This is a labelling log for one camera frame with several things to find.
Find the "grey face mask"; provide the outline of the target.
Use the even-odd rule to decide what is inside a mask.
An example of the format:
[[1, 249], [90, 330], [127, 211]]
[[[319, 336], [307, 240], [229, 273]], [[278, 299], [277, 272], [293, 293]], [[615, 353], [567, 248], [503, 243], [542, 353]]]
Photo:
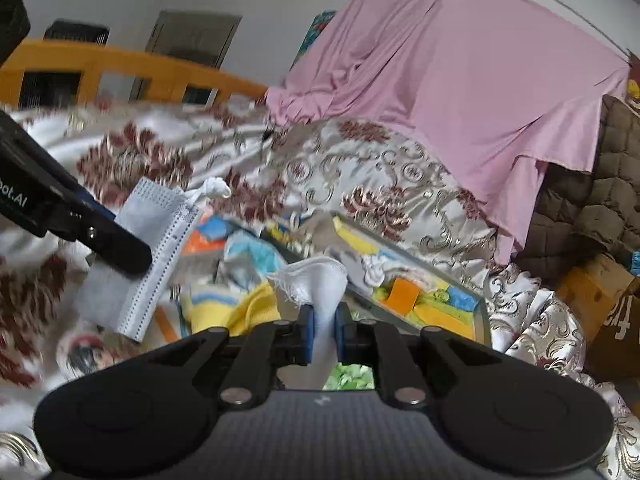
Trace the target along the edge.
[[94, 259], [78, 290], [79, 315], [142, 341], [201, 214], [183, 192], [140, 179], [115, 217], [122, 236]]

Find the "white knitted cloth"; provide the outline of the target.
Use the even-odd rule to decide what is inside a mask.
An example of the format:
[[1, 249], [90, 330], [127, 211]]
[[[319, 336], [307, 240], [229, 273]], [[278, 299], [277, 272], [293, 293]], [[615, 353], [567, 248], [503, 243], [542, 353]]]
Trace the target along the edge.
[[267, 281], [281, 318], [295, 321], [300, 307], [314, 308], [311, 362], [281, 367], [280, 381], [287, 389], [322, 390], [337, 363], [334, 316], [346, 290], [346, 268], [331, 257], [315, 256], [268, 274]]

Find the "colourful cartoon tray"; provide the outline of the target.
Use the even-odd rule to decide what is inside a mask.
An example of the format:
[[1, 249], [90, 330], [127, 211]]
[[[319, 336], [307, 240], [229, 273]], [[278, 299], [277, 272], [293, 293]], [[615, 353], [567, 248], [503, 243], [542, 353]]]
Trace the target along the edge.
[[299, 226], [271, 221], [262, 239], [289, 262], [334, 258], [347, 269], [352, 301], [408, 334], [434, 325], [491, 345], [487, 308], [479, 292], [352, 219], [331, 212]]

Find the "black plastic crate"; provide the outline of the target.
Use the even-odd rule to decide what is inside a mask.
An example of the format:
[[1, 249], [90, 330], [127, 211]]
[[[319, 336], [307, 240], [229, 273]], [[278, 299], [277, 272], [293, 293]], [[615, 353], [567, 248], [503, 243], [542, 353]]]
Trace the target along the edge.
[[[104, 46], [110, 29], [104, 25], [54, 21], [44, 32], [45, 40], [88, 42]], [[20, 107], [64, 107], [73, 102], [80, 84], [81, 73], [27, 72], [24, 75]]]

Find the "floral satin bed cover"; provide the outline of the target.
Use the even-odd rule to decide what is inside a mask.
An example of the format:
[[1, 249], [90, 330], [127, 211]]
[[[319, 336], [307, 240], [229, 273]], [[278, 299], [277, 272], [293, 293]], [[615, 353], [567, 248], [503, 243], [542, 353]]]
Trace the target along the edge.
[[[536, 274], [496, 271], [496, 234], [474, 200], [423, 145], [363, 119], [276, 128], [254, 104], [188, 112], [155, 105], [17, 110], [14, 120], [108, 209], [148, 178], [192, 191], [209, 178], [231, 194], [205, 202], [252, 232], [299, 232], [318, 248], [325, 226], [353, 221], [485, 297], [492, 346], [574, 378], [585, 339], [577, 318]], [[85, 246], [1, 226], [1, 474], [47, 473], [32, 431], [50, 389], [134, 356], [139, 346], [81, 318], [73, 298]]]

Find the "cardboard box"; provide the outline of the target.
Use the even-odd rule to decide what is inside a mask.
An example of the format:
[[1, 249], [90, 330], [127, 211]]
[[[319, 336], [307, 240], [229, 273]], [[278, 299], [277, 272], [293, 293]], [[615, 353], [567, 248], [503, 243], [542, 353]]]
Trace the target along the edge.
[[639, 377], [639, 279], [599, 254], [575, 266], [556, 291], [586, 340], [585, 368], [600, 382]]

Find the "brown quilted jacket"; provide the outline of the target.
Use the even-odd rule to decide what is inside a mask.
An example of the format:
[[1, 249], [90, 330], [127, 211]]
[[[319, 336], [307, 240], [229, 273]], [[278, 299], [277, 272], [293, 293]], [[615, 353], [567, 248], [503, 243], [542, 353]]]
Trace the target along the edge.
[[605, 96], [590, 174], [549, 166], [525, 247], [514, 262], [554, 284], [596, 255], [630, 266], [638, 251], [639, 114]]

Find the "pink hanging sheet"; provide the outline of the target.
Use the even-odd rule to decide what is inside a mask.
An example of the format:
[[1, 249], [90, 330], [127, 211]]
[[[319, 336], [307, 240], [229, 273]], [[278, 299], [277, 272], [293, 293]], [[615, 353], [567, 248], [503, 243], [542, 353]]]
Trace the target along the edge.
[[350, 0], [266, 102], [279, 124], [382, 122], [424, 142], [496, 227], [526, 242], [549, 165], [587, 172], [626, 62], [529, 0]]

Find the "orange wooden bed rail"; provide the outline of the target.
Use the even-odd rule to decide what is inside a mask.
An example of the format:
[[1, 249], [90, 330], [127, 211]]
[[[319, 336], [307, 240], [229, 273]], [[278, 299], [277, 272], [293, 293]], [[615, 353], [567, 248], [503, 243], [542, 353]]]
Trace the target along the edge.
[[215, 90], [216, 104], [227, 101], [235, 94], [260, 99], [267, 91], [267, 87], [258, 82], [165, 55], [88, 42], [26, 39], [1, 66], [3, 104], [18, 104], [27, 72], [78, 73], [78, 104], [87, 104], [96, 99], [101, 78], [105, 74], [149, 81], [143, 99], [159, 103], [180, 103], [189, 87]]

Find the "grey wall cabinet door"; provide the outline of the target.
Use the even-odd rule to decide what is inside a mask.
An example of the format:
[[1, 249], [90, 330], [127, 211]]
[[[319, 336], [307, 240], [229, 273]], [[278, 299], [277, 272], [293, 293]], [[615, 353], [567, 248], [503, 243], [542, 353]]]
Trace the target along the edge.
[[145, 51], [219, 68], [241, 20], [232, 14], [163, 10]]

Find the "cartoon wall poster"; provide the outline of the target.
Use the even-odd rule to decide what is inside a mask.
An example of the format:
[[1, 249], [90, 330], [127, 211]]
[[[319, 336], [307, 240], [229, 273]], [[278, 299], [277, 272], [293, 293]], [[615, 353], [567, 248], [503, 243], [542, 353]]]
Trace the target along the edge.
[[325, 10], [314, 17], [309, 28], [306, 31], [304, 40], [295, 55], [292, 65], [295, 65], [299, 61], [299, 59], [308, 51], [311, 45], [322, 33], [322, 30], [325, 29], [332, 18], [334, 18], [335, 14], [337, 14], [337, 10]]

